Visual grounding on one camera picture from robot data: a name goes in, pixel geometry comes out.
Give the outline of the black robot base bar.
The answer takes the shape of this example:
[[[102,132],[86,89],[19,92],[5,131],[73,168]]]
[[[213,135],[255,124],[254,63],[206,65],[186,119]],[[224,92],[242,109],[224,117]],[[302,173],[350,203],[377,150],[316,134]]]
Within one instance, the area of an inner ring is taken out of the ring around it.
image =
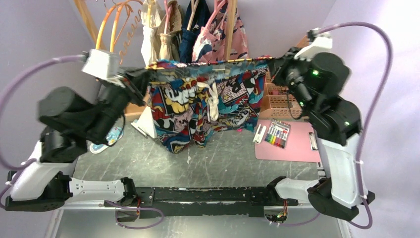
[[[268,207],[297,206],[296,199],[282,199],[273,187],[137,187],[136,198],[123,198],[117,204],[141,207],[141,218],[155,218],[159,209],[169,216],[247,215],[263,218]]]

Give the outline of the comic print shorts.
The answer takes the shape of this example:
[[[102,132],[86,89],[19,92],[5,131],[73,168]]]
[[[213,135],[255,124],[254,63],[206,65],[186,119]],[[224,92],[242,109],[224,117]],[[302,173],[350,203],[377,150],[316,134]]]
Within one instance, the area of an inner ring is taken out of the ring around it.
[[[218,62],[161,60],[147,67],[157,138],[171,153],[205,147],[217,132],[257,125],[268,57]]]

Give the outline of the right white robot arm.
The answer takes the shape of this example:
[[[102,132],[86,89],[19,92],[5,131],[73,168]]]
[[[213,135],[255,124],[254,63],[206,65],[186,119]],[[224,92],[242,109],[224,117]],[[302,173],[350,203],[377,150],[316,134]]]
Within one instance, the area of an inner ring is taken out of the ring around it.
[[[375,194],[366,189],[361,161],[356,158],[362,132],[360,110],[340,96],[350,69],[332,53],[301,59],[298,52],[292,47],[269,63],[269,71],[273,83],[287,86],[297,99],[328,169],[324,178],[316,180],[281,179],[267,192],[267,199],[272,205],[295,199],[326,216],[351,221],[359,214],[358,206],[371,203]]]

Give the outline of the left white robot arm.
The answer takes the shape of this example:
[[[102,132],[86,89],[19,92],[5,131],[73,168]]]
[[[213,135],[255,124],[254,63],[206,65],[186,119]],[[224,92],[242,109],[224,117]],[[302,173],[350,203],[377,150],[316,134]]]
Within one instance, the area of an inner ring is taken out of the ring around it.
[[[30,158],[21,169],[11,169],[1,207],[6,211],[46,212],[67,203],[104,200],[131,206],[137,200],[132,179],[83,181],[65,173],[88,142],[108,144],[108,132],[124,119],[129,103],[144,105],[153,74],[145,69],[123,68],[115,77],[122,86],[107,83],[95,103],[89,103],[69,87],[51,91],[38,104],[38,119],[45,125]]]

